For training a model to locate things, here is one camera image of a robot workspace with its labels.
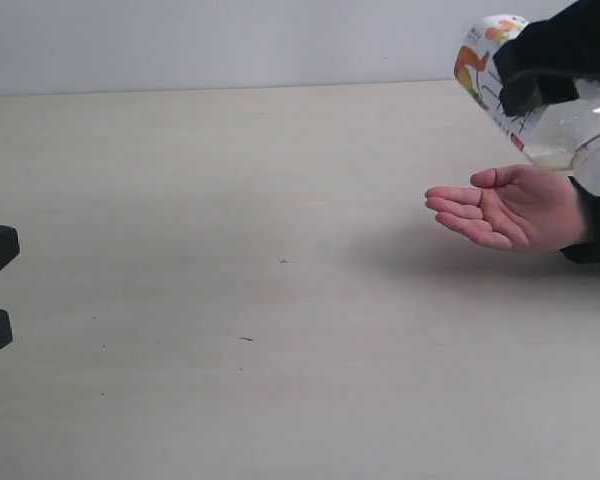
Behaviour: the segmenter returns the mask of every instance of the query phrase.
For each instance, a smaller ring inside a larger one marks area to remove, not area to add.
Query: bottle label
[[[466,36],[453,69],[458,83],[464,87],[491,120],[522,152],[530,132],[546,110],[540,107],[524,116],[507,117],[500,103],[502,82],[493,63],[493,55],[500,47],[515,37],[529,24],[516,15],[495,15],[474,25]]]

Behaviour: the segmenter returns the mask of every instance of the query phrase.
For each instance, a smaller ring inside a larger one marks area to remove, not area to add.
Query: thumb
[[[490,168],[471,176],[471,185],[477,188],[504,187],[512,183],[518,175],[519,165]]]

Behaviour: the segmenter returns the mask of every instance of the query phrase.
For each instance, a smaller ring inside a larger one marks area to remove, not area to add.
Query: plastic bottle
[[[527,25],[516,15],[495,15],[474,25],[458,52],[454,76],[531,163],[571,172],[600,196],[599,83],[574,80],[578,100],[540,107],[524,117],[507,117],[502,111],[502,83],[493,55]]]

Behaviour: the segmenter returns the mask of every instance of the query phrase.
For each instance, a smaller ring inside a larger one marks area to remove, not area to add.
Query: open palm
[[[513,165],[477,173],[471,184],[431,188],[426,205],[439,223],[478,245],[538,252],[587,240],[578,192],[563,174]]]

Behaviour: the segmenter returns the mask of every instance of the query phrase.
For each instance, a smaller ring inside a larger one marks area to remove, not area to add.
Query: black sleeve
[[[561,250],[561,252],[568,260],[574,263],[600,263],[600,197],[591,195],[573,178],[571,178],[571,183],[578,190],[585,211],[589,216],[591,241],[567,247]]]

